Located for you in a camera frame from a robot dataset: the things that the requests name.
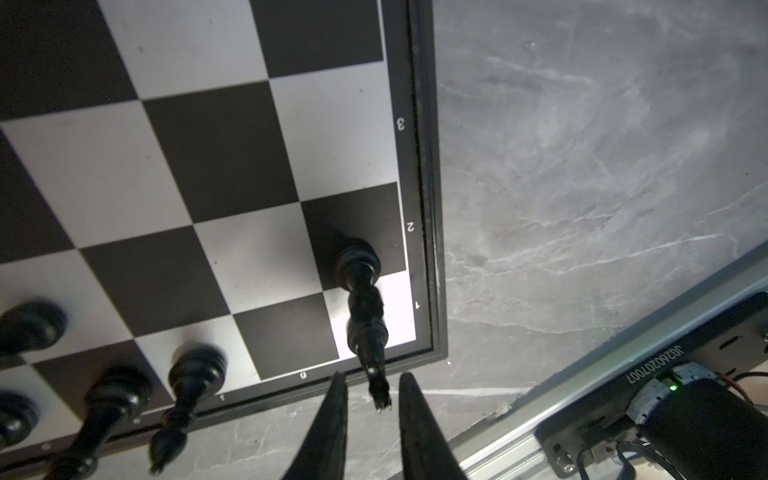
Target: gray marble table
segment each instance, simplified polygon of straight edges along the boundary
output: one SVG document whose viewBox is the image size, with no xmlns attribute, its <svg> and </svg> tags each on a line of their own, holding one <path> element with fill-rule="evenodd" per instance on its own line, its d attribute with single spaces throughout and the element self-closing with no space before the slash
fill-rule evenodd
<svg viewBox="0 0 768 480">
<path fill-rule="evenodd" d="M 435 37 L 450 357 L 415 375 L 451 437 L 768 237 L 768 6 L 435 0 Z M 279 478 L 319 402 L 163 478 Z M 397 411 L 349 410 L 346 477 L 400 470 Z M 136 449 L 93 478 L 146 477 Z"/>
</svg>

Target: chess piece top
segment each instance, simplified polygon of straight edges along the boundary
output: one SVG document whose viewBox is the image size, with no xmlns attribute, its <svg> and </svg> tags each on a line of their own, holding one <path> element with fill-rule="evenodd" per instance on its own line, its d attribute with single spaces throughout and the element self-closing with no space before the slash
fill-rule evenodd
<svg viewBox="0 0 768 480">
<path fill-rule="evenodd" d="M 197 417 L 198 402 L 221 389 L 227 361 L 212 346 L 199 346 L 183 354 L 168 373 L 176 405 L 163 414 L 163 426 L 150 442 L 150 473 L 159 475 L 184 450 L 187 432 Z"/>
<path fill-rule="evenodd" d="M 37 407 L 30 399 L 0 392 L 0 450 L 26 439 L 37 424 Z"/>
<path fill-rule="evenodd" d="M 133 419 L 149 402 L 152 385 L 132 367 L 108 370 L 85 394 L 88 414 L 69 448 L 52 463 L 45 480 L 81 480 L 98 465 L 96 450 L 110 431 L 125 419 Z"/>
<path fill-rule="evenodd" d="M 374 286 L 380 274 L 379 257 L 365 241 L 357 240 L 339 254 L 336 280 L 349 291 L 347 345 L 368 376 L 368 391 L 377 412 L 392 408 L 384 367 L 389 331 L 384 323 L 384 302 Z"/>
<path fill-rule="evenodd" d="M 47 300 L 22 303 L 0 316 L 0 356 L 47 349 L 67 328 L 64 310 Z"/>
</svg>

